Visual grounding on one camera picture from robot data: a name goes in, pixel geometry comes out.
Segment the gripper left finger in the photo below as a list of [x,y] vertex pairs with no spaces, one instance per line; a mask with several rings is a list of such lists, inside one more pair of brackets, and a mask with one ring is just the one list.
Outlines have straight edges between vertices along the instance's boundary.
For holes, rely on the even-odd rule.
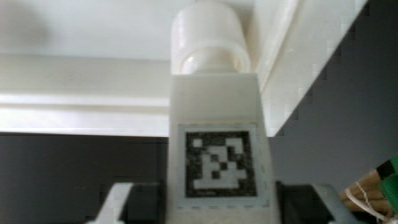
[[115,183],[112,185],[98,216],[87,224],[124,224],[121,220],[122,209],[128,201],[133,183]]

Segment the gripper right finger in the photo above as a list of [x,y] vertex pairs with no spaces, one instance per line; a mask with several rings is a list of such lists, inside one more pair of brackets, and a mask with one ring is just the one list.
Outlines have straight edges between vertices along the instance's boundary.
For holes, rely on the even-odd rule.
[[366,224],[355,219],[332,186],[327,184],[314,184],[313,188],[332,215],[332,220],[327,224]]

